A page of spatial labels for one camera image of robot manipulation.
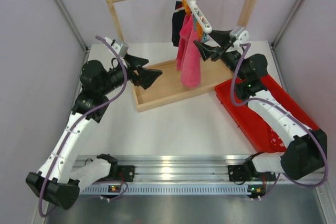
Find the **teal end clothes peg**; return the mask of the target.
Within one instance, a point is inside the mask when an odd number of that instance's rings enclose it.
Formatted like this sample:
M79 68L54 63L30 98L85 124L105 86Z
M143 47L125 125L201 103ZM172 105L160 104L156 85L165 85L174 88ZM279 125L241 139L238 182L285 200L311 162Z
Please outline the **teal end clothes peg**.
M202 36L201 36L201 43L206 43L209 41L209 37L208 37L208 34L206 33L202 33Z

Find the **pink towel sock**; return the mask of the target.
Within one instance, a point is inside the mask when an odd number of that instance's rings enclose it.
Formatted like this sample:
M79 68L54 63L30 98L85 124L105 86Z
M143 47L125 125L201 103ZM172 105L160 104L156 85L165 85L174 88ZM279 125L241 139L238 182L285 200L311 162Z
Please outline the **pink towel sock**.
M181 71L181 83L189 88L196 87L201 82L201 55L194 40L199 41L197 32L193 30L192 15L186 15L180 31L176 69Z

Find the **white clip hanger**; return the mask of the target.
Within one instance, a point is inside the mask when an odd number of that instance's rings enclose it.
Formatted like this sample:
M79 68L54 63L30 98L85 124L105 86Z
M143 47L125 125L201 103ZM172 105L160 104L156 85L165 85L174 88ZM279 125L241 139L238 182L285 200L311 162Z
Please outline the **white clip hanger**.
M188 3L191 9L191 15L194 15L197 19L197 22L199 22L200 25L202 26L203 32L206 34L210 34L213 30L212 26L210 25L209 21L202 13L200 8L198 7L196 0L186 0L186 2Z

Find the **red patterned sock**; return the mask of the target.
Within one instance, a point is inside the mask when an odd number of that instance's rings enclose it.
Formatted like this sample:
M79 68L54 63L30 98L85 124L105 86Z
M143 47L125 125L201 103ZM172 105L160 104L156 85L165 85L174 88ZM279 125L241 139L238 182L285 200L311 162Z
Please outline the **red patterned sock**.
M273 152L284 152L286 150L286 147L284 146L282 140L272 128L268 129L268 135L269 146Z

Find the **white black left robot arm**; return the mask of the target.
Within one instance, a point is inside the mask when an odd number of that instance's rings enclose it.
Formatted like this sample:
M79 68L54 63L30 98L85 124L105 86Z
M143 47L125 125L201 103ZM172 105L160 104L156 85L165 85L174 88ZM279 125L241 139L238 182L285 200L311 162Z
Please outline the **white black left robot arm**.
M118 160L109 154L98 155L78 170L72 168L81 148L94 133L109 106L107 94L118 87L124 89L128 81L147 89L162 75L162 70L145 68L148 62L147 59L126 54L109 70L98 60L87 61L82 66L82 90L59 142L40 169L26 177L26 184L40 202L45 200L68 210L91 184L118 177Z

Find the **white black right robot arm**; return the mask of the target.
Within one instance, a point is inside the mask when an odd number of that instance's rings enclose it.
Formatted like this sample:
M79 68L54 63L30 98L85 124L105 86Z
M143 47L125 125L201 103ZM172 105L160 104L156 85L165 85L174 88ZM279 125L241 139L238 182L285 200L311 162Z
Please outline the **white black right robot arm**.
M268 74L268 61L263 54L247 57L251 47L244 27L233 30L212 30L209 36L217 46L202 41L193 43L204 61L218 61L233 73L230 84L231 103L254 111L280 137L285 151L261 152L245 159L245 174L258 180L264 173L283 174L289 181L300 185L300 179L323 168L322 179L314 187L323 185L328 178L327 135L322 129L313 130L298 120L274 98L262 82Z

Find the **teal middle clothes peg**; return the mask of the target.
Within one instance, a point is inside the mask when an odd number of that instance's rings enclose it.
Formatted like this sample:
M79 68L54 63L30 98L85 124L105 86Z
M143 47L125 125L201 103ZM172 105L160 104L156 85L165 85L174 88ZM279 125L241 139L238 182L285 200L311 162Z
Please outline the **teal middle clothes peg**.
M193 19L193 30L197 31L197 19L194 15L192 15L192 19Z

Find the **wooden clothes rack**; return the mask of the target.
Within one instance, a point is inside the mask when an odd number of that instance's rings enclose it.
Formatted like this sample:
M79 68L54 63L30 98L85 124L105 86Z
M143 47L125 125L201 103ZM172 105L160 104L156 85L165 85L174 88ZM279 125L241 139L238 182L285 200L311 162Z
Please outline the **wooden clothes rack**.
M120 39L123 39L123 34L114 5L122 1L127 0L106 0ZM206 17L196 6L196 0L183 0L183 3L188 5L189 19L186 28L190 32L190 36L178 49L177 59L155 65L163 71L163 74L153 88L149 91L132 88L139 112L211 92L216 85L232 77L227 67L221 67L218 64L210 66L201 59L195 45L191 42L193 38L200 39L200 32L191 31L193 18L195 17L199 23L196 27L202 28L203 32L209 33L212 29Z

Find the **black christmas sock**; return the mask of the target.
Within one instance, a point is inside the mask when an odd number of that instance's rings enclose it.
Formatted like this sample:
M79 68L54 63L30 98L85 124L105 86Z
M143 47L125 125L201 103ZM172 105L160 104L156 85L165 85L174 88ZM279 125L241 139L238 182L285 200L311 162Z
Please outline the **black christmas sock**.
M172 43L177 47L180 41L180 31L182 29L184 17L186 15L182 1L175 2L175 11L172 16Z

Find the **red plastic tray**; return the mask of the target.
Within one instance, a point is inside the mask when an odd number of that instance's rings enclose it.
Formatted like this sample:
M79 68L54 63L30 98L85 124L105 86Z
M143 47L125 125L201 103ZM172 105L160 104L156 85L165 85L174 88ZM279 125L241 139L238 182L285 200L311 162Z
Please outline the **red plastic tray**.
M263 84L272 96L301 123L314 131L318 125L304 112L304 110L290 97L290 95L270 76L262 77ZM268 129L271 128L257 113L245 106L234 106L230 99L231 79L215 87L216 96L227 110L243 134L255 148L256 152L275 153L269 146Z

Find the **aluminium mounting rail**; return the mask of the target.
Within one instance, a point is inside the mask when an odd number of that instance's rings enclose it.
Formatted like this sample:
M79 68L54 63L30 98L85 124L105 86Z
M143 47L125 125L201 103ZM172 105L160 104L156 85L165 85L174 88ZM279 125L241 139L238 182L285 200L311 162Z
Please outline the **aluminium mounting rail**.
M119 165L135 167L135 183L225 183L227 166L242 164L247 155L116 155Z

